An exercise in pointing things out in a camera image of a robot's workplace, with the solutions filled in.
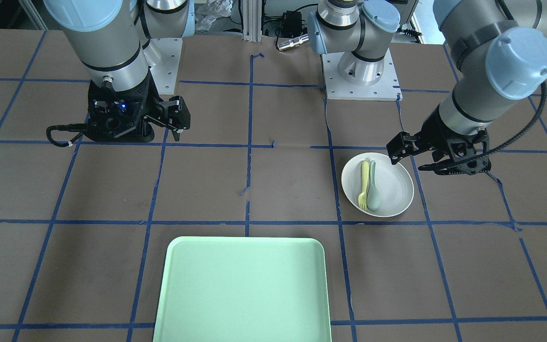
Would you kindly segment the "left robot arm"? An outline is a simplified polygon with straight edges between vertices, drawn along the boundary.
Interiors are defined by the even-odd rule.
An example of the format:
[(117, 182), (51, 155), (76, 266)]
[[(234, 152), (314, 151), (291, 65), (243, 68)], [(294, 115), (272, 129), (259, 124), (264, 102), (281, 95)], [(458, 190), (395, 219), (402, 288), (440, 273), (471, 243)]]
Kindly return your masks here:
[[(491, 154), (523, 136), (541, 116), (545, 100), (523, 130), (495, 148), (488, 126), (518, 101), (547, 91), (547, 0), (435, 0), (433, 13), (462, 79), (417, 134), (400, 132), (389, 143), (391, 164), (432, 152), (421, 171), (474, 175), (490, 171)], [(339, 71), (352, 84), (375, 84), (399, 11), (386, 0), (321, 0), (308, 20), (319, 55), (342, 53)]]

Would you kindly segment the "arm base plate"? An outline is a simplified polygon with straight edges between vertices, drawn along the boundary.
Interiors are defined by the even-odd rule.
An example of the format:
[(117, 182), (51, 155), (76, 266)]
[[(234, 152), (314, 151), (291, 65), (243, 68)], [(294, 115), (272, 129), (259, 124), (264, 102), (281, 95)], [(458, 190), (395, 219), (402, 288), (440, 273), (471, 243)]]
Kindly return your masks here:
[(332, 100), (403, 99), (390, 50), (380, 61), (366, 62), (351, 52), (321, 55), (326, 97)]
[(160, 95), (175, 93), (182, 45), (181, 38), (158, 38), (143, 50)]

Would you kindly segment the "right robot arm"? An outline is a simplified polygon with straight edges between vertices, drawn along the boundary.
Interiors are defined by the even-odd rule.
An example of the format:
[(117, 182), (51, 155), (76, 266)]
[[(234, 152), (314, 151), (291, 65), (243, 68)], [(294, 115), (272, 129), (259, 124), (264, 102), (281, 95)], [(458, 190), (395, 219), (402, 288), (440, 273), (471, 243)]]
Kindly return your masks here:
[(162, 67), (152, 47), (159, 38), (195, 33), (192, 0), (46, 0), (91, 81), (87, 121), (53, 125), (52, 145), (72, 146), (82, 136), (94, 142), (149, 143), (153, 125), (170, 130), (175, 141), (190, 128), (185, 100), (163, 100), (152, 70)]

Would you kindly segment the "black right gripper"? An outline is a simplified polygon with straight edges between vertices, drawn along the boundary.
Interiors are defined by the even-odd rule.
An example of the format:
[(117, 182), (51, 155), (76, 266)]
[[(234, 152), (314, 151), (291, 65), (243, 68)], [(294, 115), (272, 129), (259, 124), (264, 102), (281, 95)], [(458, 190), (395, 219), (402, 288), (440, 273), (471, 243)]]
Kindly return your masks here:
[(152, 76), (146, 76), (137, 86), (114, 91), (112, 85), (88, 88), (87, 138), (95, 142), (149, 143), (154, 130), (145, 116), (172, 132), (180, 141), (181, 130), (191, 128), (191, 115), (180, 95), (162, 101)]

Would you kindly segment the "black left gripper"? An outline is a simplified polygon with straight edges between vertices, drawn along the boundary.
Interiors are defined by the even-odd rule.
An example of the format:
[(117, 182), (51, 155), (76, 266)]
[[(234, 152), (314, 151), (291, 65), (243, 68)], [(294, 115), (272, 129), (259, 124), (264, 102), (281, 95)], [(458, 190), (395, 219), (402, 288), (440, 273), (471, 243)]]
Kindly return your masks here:
[(424, 121), (415, 135), (399, 132), (387, 143), (387, 154), (392, 165), (397, 165), (405, 157), (415, 156), (428, 150), (432, 151), (432, 164), (419, 166), (419, 171), (434, 171), (436, 175), (475, 175), (492, 169), (488, 156), (477, 160), (462, 162), (477, 156), (478, 143), (489, 143), (488, 133), (484, 136), (462, 135), (449, 129), (436, 108)]

